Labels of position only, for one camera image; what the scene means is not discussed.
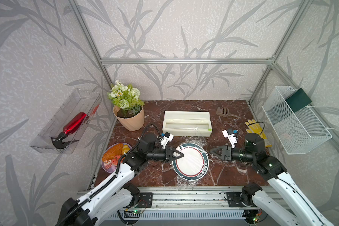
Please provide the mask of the white plate green red rim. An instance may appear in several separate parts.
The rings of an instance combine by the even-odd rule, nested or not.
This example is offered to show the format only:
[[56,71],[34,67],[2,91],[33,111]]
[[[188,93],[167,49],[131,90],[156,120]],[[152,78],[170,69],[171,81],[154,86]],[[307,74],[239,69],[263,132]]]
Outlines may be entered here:
[[198,181],[206,175],[209,169],[209,157],[200,145],[182,143],[176,150],[184,155],[172,162],[173,169],[180,178]]

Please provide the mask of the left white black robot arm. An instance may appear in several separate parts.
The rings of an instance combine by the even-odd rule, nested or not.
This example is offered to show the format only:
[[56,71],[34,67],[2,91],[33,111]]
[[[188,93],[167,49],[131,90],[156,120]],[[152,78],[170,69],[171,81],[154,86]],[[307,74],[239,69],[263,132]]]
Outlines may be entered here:
[[122,208],[131,208],[140,202],[140,190],[130,183],[149,161],[173,162],[184,155],[168,142],[173,135],[146,134],[122,155],[116,171],[94,189],[77,200],[69,198],[62,205],[58,226],[98,226]]

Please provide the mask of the clear plastic wrap sheet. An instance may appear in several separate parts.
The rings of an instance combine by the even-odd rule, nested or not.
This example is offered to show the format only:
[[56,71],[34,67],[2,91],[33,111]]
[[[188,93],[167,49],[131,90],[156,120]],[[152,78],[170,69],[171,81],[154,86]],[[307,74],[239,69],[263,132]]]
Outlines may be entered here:
[[[181,145],[182,143],[187,143],[187,142],[190,142],[190,143],[196,143],[196,144],[200,145],[200,146],[206,151],[205,146],[207,145],[207,141],[206,141],[206,138],[205,138],[205,137],[186,137],[185,141],[180,142],[179,145]],[[180,178],[180,177],[177,175],[177,184],[178,184],[179,187],[196,186],[196,185],[199,185],[199,183],[200,183],[200,181],[201,181],[202,179],[200,179],[200,180],[198,180],[198,181],[187,181],[187,180],[184,180],[184,179]]]

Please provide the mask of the cream plastic wrap dispenser box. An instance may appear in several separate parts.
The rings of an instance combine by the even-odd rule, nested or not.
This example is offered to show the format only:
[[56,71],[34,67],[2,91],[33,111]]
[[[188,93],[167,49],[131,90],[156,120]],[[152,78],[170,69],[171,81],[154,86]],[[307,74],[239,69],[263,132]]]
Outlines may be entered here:
[[212,133],[210,113],[165,111],[163,132],[181,137],[209,137]]

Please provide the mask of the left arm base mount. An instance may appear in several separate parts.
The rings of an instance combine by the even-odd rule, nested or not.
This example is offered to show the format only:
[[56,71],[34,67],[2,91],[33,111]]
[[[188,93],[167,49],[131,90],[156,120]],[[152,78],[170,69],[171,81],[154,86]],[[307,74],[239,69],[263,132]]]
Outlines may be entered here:
[[135,194],[128,207],[151,208],[153,202],[153,193],[140,192]]

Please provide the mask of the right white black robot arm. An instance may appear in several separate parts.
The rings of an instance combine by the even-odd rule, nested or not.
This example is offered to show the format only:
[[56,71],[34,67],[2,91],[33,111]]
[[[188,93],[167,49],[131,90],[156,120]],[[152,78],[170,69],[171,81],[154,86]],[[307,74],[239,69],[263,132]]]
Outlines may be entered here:
[[243,206],[255,205],[281,226],[332,225],[303,194],[285,166],[277,158],[267,154],[265,141],[259,134],[246,134],[243,147],[236,147],[237,132],[224,130],[222,133],[230,141],[230,144],[213,148],[210,150],[210,154],[222,161],[250,163],[257,174],[261,175],[277,191],[290,210],[286,210],[274,201],[256,183],[249,183],[242,188],[240,201]]

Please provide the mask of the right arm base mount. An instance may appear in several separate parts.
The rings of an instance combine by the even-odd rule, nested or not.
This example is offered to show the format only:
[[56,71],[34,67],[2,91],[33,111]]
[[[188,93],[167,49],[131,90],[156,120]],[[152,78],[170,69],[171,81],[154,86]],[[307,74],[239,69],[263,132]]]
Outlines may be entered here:
[[228,202],[229,207],[254,207],[252,200],[242,192],[225,192],[224,199]]

